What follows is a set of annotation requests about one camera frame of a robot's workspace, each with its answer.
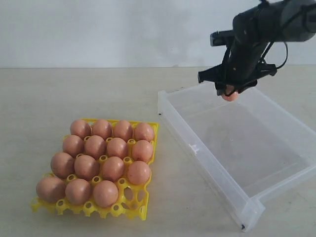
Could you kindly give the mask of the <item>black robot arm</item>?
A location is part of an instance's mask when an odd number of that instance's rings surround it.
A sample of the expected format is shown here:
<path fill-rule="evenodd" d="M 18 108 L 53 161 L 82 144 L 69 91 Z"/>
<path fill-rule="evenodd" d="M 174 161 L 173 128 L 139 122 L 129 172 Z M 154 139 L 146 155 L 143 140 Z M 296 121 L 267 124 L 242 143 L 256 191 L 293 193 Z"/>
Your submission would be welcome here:
<path fill-rule="evenodd" d="M 214 83 L 218 95 L 242 93 L 280 69 L 265 60 L 274 43 L 306 42 L 315 34 L 314 0 L 263 0 L 236 15 L 232 30 L 210 34 L 211 46 L 224 45 L 226 51 L 221 64 L 198 73 L 198 82 Z"/>

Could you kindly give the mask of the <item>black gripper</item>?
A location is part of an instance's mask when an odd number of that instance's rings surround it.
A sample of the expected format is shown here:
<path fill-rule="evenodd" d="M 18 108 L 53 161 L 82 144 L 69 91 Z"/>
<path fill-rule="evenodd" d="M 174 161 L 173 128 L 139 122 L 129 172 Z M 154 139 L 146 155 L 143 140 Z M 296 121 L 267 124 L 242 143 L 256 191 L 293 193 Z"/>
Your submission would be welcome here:
<path fill-rule="evenodd" d="M 238 67 L 227 63 L 219 64 L 197 74 L 198 83 L 205 81 L 216 83 L 218 96 L 238 96 L 248 88 L 255 87 L 258 79 L 274 76 L 277 73 L 275 64 L 260 60 L 242 63 Z"/>

